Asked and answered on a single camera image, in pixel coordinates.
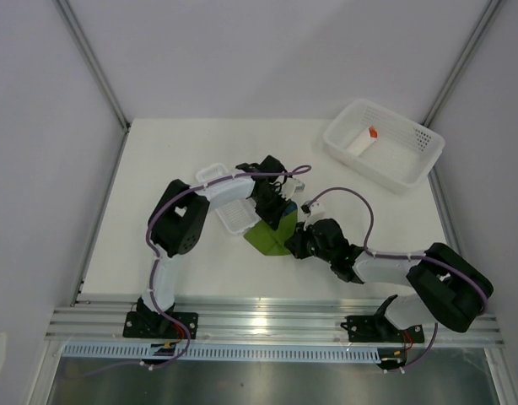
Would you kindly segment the green paper napkin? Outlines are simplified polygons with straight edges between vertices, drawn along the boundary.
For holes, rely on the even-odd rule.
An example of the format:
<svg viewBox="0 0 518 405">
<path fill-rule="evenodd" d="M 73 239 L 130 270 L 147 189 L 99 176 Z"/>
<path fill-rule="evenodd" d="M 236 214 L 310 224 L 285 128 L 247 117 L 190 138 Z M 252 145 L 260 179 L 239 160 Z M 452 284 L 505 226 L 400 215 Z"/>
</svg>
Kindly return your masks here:
<svg viewBox="0 0 518 405">
<path fill-rule="evenodd" d="M 262 220 L 244 234 L 244 239 L 263 256 L 291 256 L 285 242 L 293 236 L 297 220 L 296 211 L 281 218 L 277 229 L 272 229 Z"/>
</svg>

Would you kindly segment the dark blue plastic spoon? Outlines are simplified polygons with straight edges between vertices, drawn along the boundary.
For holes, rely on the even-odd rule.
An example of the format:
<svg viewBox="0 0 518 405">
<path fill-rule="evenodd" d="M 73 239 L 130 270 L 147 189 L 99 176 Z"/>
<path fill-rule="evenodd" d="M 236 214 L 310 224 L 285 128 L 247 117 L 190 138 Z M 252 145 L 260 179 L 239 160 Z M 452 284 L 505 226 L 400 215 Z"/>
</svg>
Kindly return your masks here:
<svg viewBox="0 0 518 405">
<path fill-rule="evenodd" d="M 284 211 L 283 211 L 283 215 L 284 216 L 287 216 L 287 215 L 290 215 L 293 211 L 295 211 L 297 209 L 297 204 L 293 201 L 289 202 L 288 205 L 285 207 Z"/>
</svg>

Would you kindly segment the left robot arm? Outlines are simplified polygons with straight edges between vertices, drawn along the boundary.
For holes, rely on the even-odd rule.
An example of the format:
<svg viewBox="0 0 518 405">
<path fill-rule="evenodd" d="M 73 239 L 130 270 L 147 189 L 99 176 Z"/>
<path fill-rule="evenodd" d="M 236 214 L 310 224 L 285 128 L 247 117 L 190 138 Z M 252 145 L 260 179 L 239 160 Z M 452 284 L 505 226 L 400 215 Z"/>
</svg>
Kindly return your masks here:
<svg viewBox="0 0 518 405">
<path fill-rule="evenodd" d="M 256 215 L 277 230 L 290 205 L 284 187 L 294 172 L 268 155 L 261 163 L 237 165 L 192 186 L 180 179 L 165 189 L 148 219 L 145 239 L 153 251 L 147 287 L 127 313 L 126 338 L 172 338 L 191 324 L 174 314 L 175 286 L 181 258 L 198 243 L 208 214 L 250 198 Z"/>
</svg>

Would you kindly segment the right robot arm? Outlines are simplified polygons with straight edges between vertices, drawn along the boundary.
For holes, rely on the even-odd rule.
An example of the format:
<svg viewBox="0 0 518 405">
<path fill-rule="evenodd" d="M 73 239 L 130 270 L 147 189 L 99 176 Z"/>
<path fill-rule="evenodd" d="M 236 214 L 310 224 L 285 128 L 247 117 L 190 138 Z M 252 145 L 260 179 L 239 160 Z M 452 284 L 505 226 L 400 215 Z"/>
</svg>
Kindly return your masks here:
<svg viewBox="0 0 518 405">
<path fill-rule="evenodd" d="M 375 333 L 390 341 L 420 324 L 466 332 L 486 311 L 491 282 L 449 246 L 435 242 L 406 255 L 373 253 L 348 242 L 334 219 L 298 223 L 285 247 L 297 259 L 316 257 L 345 283 L 395 284 L 413 289 L 389 296 L 374 314 Z"/>
</svg>

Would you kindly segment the white roll with orange cap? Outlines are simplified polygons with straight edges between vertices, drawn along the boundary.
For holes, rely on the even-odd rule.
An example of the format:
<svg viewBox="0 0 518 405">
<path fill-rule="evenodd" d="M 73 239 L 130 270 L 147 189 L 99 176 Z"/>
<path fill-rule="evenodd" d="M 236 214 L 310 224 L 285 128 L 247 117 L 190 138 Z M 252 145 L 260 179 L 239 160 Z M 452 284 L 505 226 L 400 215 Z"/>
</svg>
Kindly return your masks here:
<svg viewBox="0 0 518 405">
<path fill-rule="evenodd" d="M 367 127 L 348 145 L 347 151 L 354 156 L 360 156 L 377 138 L 375 127 Z"/>
</svg>

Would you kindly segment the white slotted cutlery tray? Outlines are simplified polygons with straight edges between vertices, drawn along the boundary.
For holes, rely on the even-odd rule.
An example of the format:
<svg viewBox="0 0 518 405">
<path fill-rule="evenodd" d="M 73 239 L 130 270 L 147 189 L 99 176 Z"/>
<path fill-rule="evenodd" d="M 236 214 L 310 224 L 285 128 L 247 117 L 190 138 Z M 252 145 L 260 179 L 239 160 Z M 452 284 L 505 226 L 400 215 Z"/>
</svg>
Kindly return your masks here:
<svg viewBox="0 0 518 405">
<path fill-rule="evenodd" d="M 199 170 L 196 179 L 199 182 L 208 182 L 229 174 L 229 169 L 222 163 L 216 163 Z M 215 209 L 224 227 L 232 235 L 243 235 L 259 221 L 254 206 L 248 199 L 228 202 L 224 206 Z"/>
</svg>

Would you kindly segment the large white perforated basket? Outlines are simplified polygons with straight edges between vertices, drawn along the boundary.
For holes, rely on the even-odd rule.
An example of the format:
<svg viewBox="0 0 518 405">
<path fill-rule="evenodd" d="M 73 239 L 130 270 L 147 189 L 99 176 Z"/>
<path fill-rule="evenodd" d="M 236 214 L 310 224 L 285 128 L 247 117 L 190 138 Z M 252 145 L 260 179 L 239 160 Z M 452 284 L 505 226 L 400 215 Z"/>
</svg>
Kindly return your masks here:
<svg viewBox="0 0 518 405">
<path fill-rule="evenodd" d="M 350 154 L 348 145 L 367 127 L 375 127 L 377 140 L 360 156 Z M 365 99 L 350 103 L 322 140 L 335 160 L 397 194 L 423 182 L 445 147 L 438 133 Z"/>
</svg>

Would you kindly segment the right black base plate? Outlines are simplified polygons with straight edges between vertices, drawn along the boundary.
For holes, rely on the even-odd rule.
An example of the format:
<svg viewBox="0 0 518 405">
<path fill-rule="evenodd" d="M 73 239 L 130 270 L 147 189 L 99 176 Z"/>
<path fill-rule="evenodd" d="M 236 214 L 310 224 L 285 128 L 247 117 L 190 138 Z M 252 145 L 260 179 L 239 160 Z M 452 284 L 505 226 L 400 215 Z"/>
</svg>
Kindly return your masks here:
<svg viewBox="0 0 518 405">
<path fill-rule="evenodd" d="M 340 327 L 351 343 L 424 343 L 420 325 L 402 330 L 383 316 L 346 316 Z"/>
</svg>

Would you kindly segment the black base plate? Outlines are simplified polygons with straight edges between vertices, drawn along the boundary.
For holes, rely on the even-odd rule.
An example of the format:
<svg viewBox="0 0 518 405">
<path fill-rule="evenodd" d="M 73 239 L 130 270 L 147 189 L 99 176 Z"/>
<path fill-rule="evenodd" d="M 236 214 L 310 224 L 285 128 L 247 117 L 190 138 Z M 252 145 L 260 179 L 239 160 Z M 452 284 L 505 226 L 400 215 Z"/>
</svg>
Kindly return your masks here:
<svg viewBox="0 0 518 405">
<path fill-rule="evenodd" d="M 199 315 L 195 312 L 174 312 L 173 318 L 186 326 L 191 339 L 197 335 Z M 181 340 L 186 338 L 182 326 L 167 320 L 159 314 L 143 314 L 138 311 L 127 313 L 122 336 L 125 338 Z"/>
<path fill-rule="evenodd" d="M 340 327 L 351 343 L 424 343 L 420 325 L 402 330 L 383 316 L 346 316 Z"/>
</svg>

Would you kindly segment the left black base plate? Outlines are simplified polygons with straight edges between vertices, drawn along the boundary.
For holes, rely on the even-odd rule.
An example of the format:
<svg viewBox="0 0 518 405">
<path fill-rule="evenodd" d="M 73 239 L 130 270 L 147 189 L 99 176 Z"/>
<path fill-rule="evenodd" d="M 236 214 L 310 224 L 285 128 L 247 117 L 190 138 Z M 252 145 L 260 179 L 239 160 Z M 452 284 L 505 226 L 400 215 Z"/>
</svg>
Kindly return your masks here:
<svg viewBox="0 0 518 405">
<path fill-rule="evenodd" d="M 199 315 L 195 312 L 174 312 L 173 318 L 186 326 L 191 339 L 197 335 Z M 182 326 L 167 320 L 159 314 L 143 314 L 138 311 L 127 313 L 122 336 L 125 338 L 181 340 L 186 338 Z"/>
</svg>

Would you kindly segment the aluminium mounting rail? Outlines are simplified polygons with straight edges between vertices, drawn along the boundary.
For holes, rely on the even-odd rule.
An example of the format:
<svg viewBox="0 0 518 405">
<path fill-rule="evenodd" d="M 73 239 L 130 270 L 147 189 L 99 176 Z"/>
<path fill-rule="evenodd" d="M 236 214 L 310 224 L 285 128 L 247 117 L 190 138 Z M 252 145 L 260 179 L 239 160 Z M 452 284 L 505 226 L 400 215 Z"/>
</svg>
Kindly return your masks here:
<svg viewBox="0 0 518 405">
<path fill-rule="evenodd" d="M 346 316 L 371 315 L 379 305 L 379 300 L 179 297 L 175 308 L 198 314 L 199 343 L 334 346 L 348 343 L 340 327 Z M 128 300 L 57 307 L 46 338 L 121 341 L 131 309 Z"/>
</svg>

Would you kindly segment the right aluminium frame post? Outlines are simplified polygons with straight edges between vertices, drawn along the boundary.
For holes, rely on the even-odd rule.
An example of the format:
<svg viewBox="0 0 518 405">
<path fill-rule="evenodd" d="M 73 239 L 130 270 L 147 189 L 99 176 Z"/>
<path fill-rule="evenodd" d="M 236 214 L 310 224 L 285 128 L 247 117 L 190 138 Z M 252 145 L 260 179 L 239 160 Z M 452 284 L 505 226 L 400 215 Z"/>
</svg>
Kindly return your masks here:
<svg viewBox="0 0 518 405">
<path fill-rule="evenodd" d="M 472 27 L 472 30 L 465 40 L 456 60 L 451 66 L 443 84 L 437 95 L 426 113 L 422 125 L 424 127 L 431 127 L 434 121 L 438 118 L 442 110 L 445 108 L 448 100 L 454 93 L 456 86 L 461 81 L 464 73 L 471 64 L 472 59 L 475 57 L 478 48 L 483 44 L 485 38 L 494 24 L 494 21 L 498 18 L 501 9 L 508 2 L 505 0 L 489 0 L 486 2 L 483 11 L 479 14 L 479 17 Z"/>
</svg>

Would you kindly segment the aluminium frame post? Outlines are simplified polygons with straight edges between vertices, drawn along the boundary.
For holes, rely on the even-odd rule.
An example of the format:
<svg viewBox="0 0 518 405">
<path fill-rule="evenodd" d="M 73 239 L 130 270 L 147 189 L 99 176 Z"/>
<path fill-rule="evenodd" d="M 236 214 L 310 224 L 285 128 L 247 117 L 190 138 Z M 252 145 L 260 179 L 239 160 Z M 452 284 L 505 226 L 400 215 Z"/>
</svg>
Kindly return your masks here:
<svg viewBox="0 0 518 405">
<path fill-rule="evenodd" d="M 84 32 L 84 28 L 79 21 L 77 14 L 73 10 L 72 4 L 67 0 L 53 0 L 57 12 L 64 23 L 68 33 L 70 34 L 75 46 L 78 49 L 89 73 L 94 80 L 99 92 L 109 106 L 112 115 L 115 117 L 119 127 L 127 132 L 131 126 L 129 120 L 118 101 L 110 81 L 96 56 L 93 47 L 90 44 L 88 36 Z"/>
<path fill-rule="evenodd" d="M 494 21 L 498 18 L 501 9 L 508 2 L 505 0 L 489 0 L 486 2 L 483 11 L 479 14 L 479 17 L 472 27 L 472 30 L 465 40 L 456 60 L 451 66 L 443 84 L 437 95 L 426 113 L 422 125 L 424 127 L 431 127 L 434 121 L 438 118 L 442 110 L 445 108 L 448 100 L 454 93 L 456 86 L 461 81 L 464 73 L 471 64 L 472 59 L 475 57 L 478 48 L 483 44 L 485 38 L 494 24 Z"/>
</svg>

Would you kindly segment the left aluminium frame post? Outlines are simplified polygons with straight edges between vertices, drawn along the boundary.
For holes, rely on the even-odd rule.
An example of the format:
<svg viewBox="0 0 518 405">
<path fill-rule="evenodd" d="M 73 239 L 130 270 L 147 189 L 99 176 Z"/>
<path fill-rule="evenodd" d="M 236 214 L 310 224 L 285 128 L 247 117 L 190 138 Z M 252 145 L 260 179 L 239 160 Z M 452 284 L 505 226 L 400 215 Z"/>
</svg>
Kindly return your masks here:
<svg viewBox="0 0 518 405">
<path fill-rule="evenodd" d="M 115 117 L 119 127 L 127 132 L 131 126 L 129 120 L 118 101 L 110 81 L 96 56 L 93 47 L 90 44 L 88 36 L 84 32 L 84 28 L 79 21 L 77 14 L 73 10 L 72 4 L 67 0 L 53 0 L 57 12 L 64 23 L 68 33 L 70 34 L 75 46 L 78 49 L 89 73 L 94 80 L 99 92 L 109 106 L 112 115 Z"/>
</svg>

